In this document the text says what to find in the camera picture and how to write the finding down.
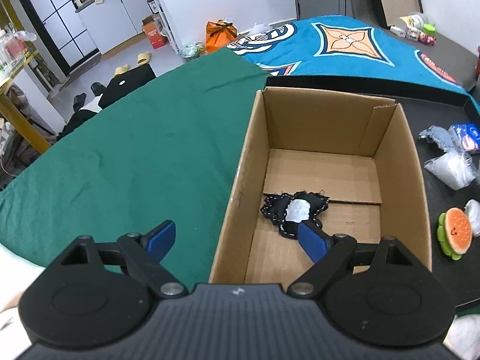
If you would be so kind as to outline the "black white fabric pouch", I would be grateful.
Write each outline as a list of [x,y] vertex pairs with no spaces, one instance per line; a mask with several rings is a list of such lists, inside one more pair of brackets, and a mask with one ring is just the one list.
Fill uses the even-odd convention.
[[319,229],[323,223],[319,215],[329,208],[329,197],[322,193],[298,191],[296,193],[265,193],[260,212],[278,233],[287,239],[298,239],[301,222],[313,223]]

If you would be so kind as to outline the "burger plush toy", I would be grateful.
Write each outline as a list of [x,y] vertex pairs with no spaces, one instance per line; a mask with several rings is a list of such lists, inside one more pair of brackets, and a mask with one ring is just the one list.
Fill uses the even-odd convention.
[[473,239],[470,221],[458,207],[452,207],[438,217],[436,235],[442,252],[454,261],[467,253]]

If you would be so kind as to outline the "clear bag white filling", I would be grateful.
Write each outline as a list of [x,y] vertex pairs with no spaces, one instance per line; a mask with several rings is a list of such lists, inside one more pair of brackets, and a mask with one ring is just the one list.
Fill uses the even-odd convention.
[[472,158],[456,151],[427,160],[424,168],[453,190],[468,187],[478,176]]

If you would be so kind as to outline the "blue denim fabric scrap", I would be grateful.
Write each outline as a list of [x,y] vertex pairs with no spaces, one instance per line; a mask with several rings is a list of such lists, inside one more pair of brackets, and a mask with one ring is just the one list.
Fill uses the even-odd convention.
[[457,150],[456,141],[453,135],[451,135],[444,127],[431,125],[430,127],[421,130],[418,134],[418,138],[435,144],[439,150],[442,150],[444,153]]

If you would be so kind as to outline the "blue tissue pack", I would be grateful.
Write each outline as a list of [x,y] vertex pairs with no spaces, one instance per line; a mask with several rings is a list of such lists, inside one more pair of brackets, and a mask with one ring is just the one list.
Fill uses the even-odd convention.
[[480,134],[475,124],[453,124],[448,131],[465,152],[470,154],[479,153]]

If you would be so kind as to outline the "white cloth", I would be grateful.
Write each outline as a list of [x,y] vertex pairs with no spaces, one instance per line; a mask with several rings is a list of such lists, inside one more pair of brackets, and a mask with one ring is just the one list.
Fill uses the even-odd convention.
[[469,219],[474,237],[480,236],[480,202],[470,199],[465,204],[465,214]]

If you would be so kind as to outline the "brown cardboard box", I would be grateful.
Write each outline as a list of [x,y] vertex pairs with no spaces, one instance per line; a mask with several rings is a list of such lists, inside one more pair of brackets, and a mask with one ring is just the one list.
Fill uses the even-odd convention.
[[265,219],[265,194],[325,194],[326,233],[394,236],[427,267],[431,224],[404,108],[385,97],[268,87],[256,94],[209,280],[290,285],[312,266]]

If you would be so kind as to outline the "black stool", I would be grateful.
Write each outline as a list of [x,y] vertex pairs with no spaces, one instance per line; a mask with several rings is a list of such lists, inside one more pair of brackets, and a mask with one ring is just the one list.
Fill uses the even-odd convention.
[[98,105],[101,109],[105,109],[154,79],[155,73],[149,63],[128,70],[111,79]]

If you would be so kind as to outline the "yellow slipper near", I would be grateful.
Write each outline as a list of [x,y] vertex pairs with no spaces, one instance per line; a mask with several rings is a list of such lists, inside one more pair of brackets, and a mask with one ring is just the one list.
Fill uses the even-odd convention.
[[128,64],[125,64],[123,66],[117,67],[114,72],[114,77],[120,76],[130,69],[130,66]]

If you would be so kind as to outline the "yellow slipper far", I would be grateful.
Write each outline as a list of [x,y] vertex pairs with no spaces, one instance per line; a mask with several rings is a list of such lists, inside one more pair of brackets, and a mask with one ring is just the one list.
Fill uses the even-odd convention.
[[151,61],[151,52],[142,52],[137,56],[137,66],[143,66]]

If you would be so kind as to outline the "yellow table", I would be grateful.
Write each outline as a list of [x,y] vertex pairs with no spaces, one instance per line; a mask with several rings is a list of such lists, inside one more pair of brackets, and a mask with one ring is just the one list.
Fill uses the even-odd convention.
[[17,109],[16,105],[6,95],[8,87],[13,80],[20,74],[26,66],[38,55],[37,51],[32,52],[23,63],[13,68],[10,75],[1,82],[1,99],[0,111],[1,115],[22,135],[22,137],[39,153],[45,153],[49,147],[49,142],[32,127],[25,116]]

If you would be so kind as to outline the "blue patterned blanket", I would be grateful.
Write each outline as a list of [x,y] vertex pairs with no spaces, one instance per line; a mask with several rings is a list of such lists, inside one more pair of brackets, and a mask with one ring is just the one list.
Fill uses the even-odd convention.
[[392,95],[465,107],[472,97],[429,51],[347,16],[301,19],[227,45],[270,74],[269,86]]

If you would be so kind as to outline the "grey mattress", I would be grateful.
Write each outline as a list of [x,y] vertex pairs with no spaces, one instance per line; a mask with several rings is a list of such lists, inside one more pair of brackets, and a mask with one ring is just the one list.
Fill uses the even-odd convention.
[[475,71],[477,55],[442,34],[436,36],[434,46],[428,46],[419,41],[398,37],[389,29],[384,28],[383,31],[389,36],[421,50],[468,92],[474,90],[477,84]]

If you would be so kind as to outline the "green cup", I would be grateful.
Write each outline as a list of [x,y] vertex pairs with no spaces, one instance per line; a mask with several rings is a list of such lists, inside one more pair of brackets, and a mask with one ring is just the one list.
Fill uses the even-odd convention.
[[422,32],[434,38],[436,36],[436,27],[430,23],[423,24]]

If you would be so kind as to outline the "white container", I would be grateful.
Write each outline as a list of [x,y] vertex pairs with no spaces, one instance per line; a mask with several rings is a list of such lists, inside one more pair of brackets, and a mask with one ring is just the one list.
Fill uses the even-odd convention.
[[401,16],[395,22],[395,25],[405,29],[406,27],[413,27],[419,30],[423,29],[425,24],[431,22],[429,16],[420,12],[412,12],[409,15]]

